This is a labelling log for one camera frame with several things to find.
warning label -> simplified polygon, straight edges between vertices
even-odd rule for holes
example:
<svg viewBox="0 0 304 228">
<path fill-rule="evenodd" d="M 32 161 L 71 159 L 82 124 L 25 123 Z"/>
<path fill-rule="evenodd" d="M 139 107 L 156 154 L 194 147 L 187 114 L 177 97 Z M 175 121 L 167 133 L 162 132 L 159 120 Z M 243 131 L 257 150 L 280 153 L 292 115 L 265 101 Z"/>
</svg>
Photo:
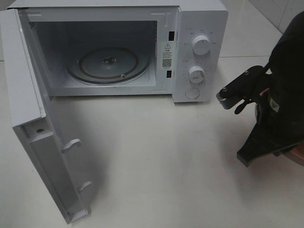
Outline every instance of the warning label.
<svg viewBox="0 0 304 228">
<path fill-rule="evenodd" d="M 175 60 L 175 41 L 164 41 L 161 48 L 161 68 L 172 69 Z"/>
</svg>

open microwave door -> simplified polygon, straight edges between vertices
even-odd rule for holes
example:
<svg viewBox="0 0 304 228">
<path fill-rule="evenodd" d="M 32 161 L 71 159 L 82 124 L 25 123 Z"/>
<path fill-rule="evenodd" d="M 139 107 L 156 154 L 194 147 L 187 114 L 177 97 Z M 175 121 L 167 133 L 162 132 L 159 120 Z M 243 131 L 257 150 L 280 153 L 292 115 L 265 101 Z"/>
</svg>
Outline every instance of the open microwave door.
<svg viewBox="0 0 304 228">
<path fill-rule="evenodd" d="M 40 52 L 34 43 L 29 46 L 33 42 L 30 36 L 25 41 L 31 28 L 25 12 L 2 11 L 0 22 L 13 130 L 70 223 L 89 213 L 88 189 L 92 183 L 89 180 L 77 183 L 68 159 L 68 150 L 81 142 L 79 139 L 64 142 L 41 80 L 43 64 L 32 58 Z"/>
</svg>

qr code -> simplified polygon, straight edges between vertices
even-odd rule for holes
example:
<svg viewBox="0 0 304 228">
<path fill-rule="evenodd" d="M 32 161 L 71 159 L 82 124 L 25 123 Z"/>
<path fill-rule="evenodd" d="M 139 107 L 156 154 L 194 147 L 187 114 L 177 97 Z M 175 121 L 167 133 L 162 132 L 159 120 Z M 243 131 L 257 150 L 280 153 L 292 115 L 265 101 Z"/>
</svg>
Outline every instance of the qr code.
<svg viewBox="0 0 304 228">
<path fill-rule="evenodd" d="M 171 58 L 164 58 L 162 60 L 162 67 L 171 67 L 172 59 Z"/>
</svg>

glass turntable plate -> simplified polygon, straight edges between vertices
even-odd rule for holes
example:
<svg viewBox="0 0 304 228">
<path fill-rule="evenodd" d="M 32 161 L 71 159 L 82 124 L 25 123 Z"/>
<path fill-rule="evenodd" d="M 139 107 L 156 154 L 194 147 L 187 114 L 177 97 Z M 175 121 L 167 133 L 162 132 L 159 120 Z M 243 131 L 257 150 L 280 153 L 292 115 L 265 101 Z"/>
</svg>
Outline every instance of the glass turntable plate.
<svg viewBox="0 0 304 228">
<path fill-rule="evenodd" d="M 130 80 L 150 63 L 148 50 L 138 43 L 107 40 L 101 44 L 74 44 L 67 57 L 69 74 L 80 81 L 110 84 Z"/>
</svg>

screw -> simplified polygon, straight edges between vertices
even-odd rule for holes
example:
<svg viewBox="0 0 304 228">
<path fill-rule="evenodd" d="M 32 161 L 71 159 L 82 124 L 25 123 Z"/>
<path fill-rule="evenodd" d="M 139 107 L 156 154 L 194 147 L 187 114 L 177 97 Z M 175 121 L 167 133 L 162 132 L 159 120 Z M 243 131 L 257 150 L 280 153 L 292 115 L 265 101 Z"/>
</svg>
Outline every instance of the screw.
<svg viewBox="0 0 304 228">
<path fill-rule="evenodd" d="M 38 129 L 38 130 L 37 130 L 37 133 L 43 133 L 43 132 L 44 132 L 43 129 Z"/>
</svg>

